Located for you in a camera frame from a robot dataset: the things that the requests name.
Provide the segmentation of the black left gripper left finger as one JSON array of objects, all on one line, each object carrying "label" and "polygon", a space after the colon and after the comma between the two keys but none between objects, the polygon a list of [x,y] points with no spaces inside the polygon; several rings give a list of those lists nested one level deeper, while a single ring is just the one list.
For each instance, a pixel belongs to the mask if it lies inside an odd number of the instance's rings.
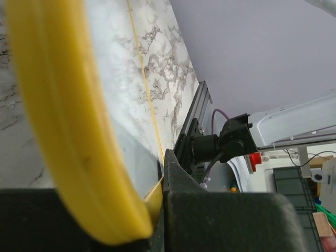
[{"label": "black left gripper left finger", "polygon": [[164,251],[163,226],[149,239],[108,246],[83,231],[55,189],[2,189],[1,251]]}]

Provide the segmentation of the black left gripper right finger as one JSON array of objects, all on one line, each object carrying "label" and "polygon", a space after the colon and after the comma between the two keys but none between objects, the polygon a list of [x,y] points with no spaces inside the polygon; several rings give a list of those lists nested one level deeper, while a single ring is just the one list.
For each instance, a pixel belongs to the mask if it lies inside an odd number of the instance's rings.
[{"label": "black left gripper right finger", "polygon": [[306,251],[298,216],[286,197],[209,192],[166,150],[163,177],[166,251]]}]

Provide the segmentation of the yellow framed whiteboard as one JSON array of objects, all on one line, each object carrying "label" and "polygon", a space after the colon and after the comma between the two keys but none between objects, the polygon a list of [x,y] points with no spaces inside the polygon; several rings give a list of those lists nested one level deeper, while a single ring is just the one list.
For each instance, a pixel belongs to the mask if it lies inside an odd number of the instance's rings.
[{"label": "yellow framed whiteboard", "polygon": [[150,238],[161,184],[134,189],[113,134],[83,1],[6,1],[25,108],[57,192],[79,226],[106,245]]}]

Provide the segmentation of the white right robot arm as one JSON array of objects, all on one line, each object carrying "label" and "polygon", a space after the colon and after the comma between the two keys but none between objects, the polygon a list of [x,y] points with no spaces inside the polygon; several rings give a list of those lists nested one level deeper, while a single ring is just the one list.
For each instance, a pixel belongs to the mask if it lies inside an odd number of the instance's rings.
[{"label": "white right robot arm", "polygon": [[194,1],[192,62],[258,148],[335,125],[335,1]]}]

